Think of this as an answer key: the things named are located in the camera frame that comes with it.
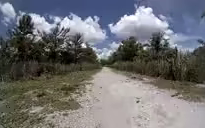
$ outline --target treeline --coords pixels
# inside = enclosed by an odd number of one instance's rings
[[[31,17],[23,15],[6,38],[0,37],[0,81],[98,67],[97,55],[81,33],[71,35],[59,23],[50,33],[36,32]]]
[[[205,82],[205,41],[192,52],[171,48],[163,33],[154,33],[148,44],[134,37],[123,40],[119,48],[102,64],[170,80]]]

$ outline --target sky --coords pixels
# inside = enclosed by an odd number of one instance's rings
[[[29,14],[35,31],[49,33],[61,22],[70,33],[82,33],[100,58],[129,36],[146,43],[159,31],[172,47],[193,50],[205,39],[204,10],[205,0],[0,0],[0,35]]]

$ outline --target dirt road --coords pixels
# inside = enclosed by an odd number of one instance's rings
[[[171,97],[170,91],[129,79],[108,68],[94,76],[89,89],[82,109],[65,118],[55,118],[68,122],[61,123],[61,127],[205,128],[205,103]]]

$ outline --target weeds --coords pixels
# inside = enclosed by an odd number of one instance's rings
[[[6,128],[31,127],[54,111],[78,109],[81,106],[72,94],[84,91],[84,81],[95,72],[79,71],[51,76],[50,79],[42,76],[34,80],[0,83],[0,123]],[[34,107],[42,110],[31,113]]]

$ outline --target grass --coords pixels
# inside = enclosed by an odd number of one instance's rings
[[[113,69],[114,72],[122,73],[132,79],[143,80],[143,78],[150,79],[149,82],[144,82],[146,84],[152,84],[160,89],[170,90],[173,89],[176,91],[172,97],[178,97],[192,102],[201,102],[205,99],[205,88],[195,86],[196,83],[192,82],[181,82],[181,81],[172,81],[165,80],[163,78],[155,78],[146,75],[135,74],[127,71],[120,71]]]
[[[6,128],[32,127],[40,123],[46,114],[78,109],[81,106],[72,94],[81,94],[85,81],[96,72],[72,72],[0,83],[0,123]],[[34,108],[41,109],[31,113]]]

